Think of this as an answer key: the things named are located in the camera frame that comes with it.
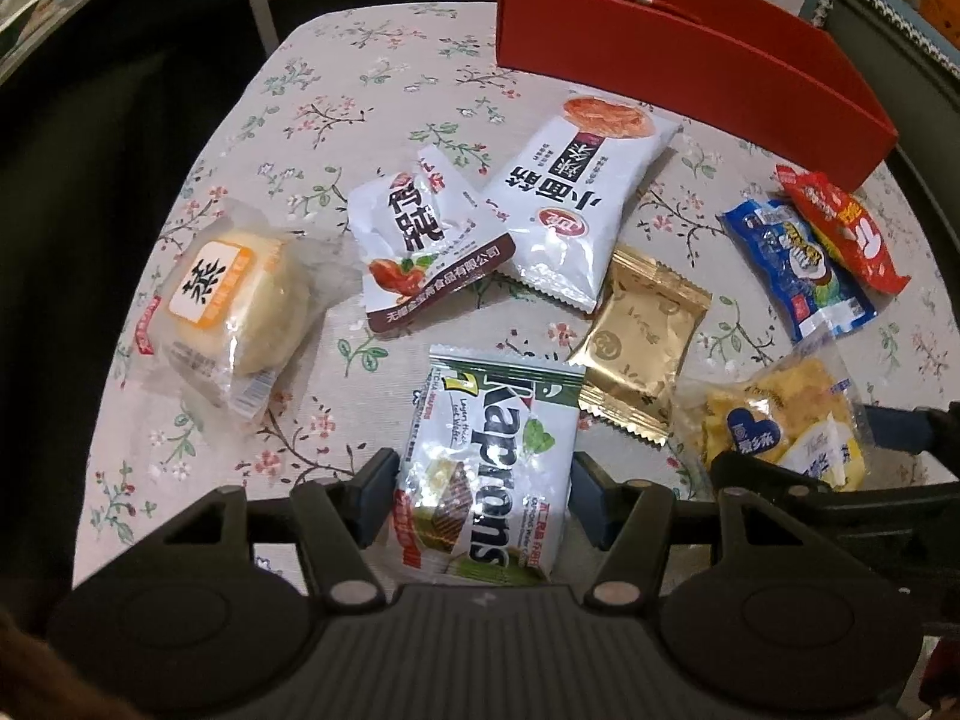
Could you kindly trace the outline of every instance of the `snack package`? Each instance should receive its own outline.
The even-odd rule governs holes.
[[[624,202],[679,128],[636,104],[570,98],[486,186],[517,243],[504,274],[592,312]]]
[[[583,381],[563,362],[430,348],[390,521],[404,569],[493,584],[549,576]]]
[[[810,222],[829,255],[869,286],[887,295],[899,295],[910,283],[900,276],[887,250],[880,228],[866,209],[822,172],[798,175],[793,167],[776,166],[797,210]]]
[[[242,208],[218,218],[164,281],[144,328],[150,353],[231,419],[258,423],[314,319],[359,287],[343,248]]]
[[[411,322],[444,295],[492,272],[514,241],[436,146],[411,172],[353,190],[347,215],[366,265],[363,293],[374,333]]]
[[[842,335],[877,315],[856,281],[827,256],[787,201],[746,200],[719,218],[790,317],[794,341],[821,322]]]
[[[870,429],[824,325],[747,381],[680,381],[674,409],[674,432],[707,468],[733,449],[822,479],[834,490],[856,490],[863,482]]]
[[[570,362],[587,367],[580,408],[663,445],[670,396],[712,295],[666,265],[620,245],[607,299]]]

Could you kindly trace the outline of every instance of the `white snack package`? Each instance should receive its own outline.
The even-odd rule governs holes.
[[[484,189],[517,245],[501,271],[592,312],[624,203],[678,129],[635,104],[567,100]]]
[[[314,320],[357,292],[351,259],[342,237],[272,227],[238,205],[164,281],[145,327],[150,353],[229,421],[256,425]]]
[[[363,293],[374,333],[401,327],[420,310],[510,259],[514,241],[479,207],[476,194],[436,146],[410,172],[357,187],[347,203],[361,248]]]
[[[431,346],[388,554],[419,579],[536,584],[560,546],[582,365]]]

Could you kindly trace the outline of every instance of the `floral tablecloth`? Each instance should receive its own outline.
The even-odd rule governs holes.
[[[425,143],[439,146],[476,186],[520,150],[558,110],[568,86],[498,68],[495,15],[493,4],[331,13],[301,25],[251,81],[174,199],[131,303],[90,448],[76,581],[218,485],[280,496],[308,480],[349,477],[381,446],[402,447],[430,343],[560,360],[576,346],[589,327],[582,314],[499,276],[445,300],[429,323],[390,337],[368,331],[357,296],[330,311],[282,378],[262,430],[239,453],[205,440],[181,399],[158,394],[140,375],[136,322],[227,199],[256,206],[277,224],[349,235],[349,191],[377,170],[401,169]],[[791,348],[764,287],[715,218],[747,194],[774,189],[776,161],[752,143],[684,119],[628,206],[621,239],[712,290],[686,375],[746,375]],[[883,405],[947,405],[960,394],[960,340],[920,225],[885,166],[857,196],[913,281],[877,319],[840,341],[851,376],[864,399]],[[675,442],[658,450],[585,416],[578,448],[616,479],[643,477],[690,495]],[[882,453],[871,484],[949,478],[931,458]],[[297,581],[292,551],[263,546],[257,553],[261,565]],[[595,559],[571,522],[556,578],[589,579],[584,571]]]

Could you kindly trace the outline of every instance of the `red oval logo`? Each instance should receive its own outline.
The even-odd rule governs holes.
[[[541,208],[536,217],[544,227],[549,227],[557,235],[576,238],[587,232],[587,223],[578,215],[563,208]]]

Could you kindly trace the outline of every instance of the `green and white package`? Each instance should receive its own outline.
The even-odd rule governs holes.
[[[557,557],[584,367],[450,346],[397,474],[391,554],[425,579],[534,584]]]

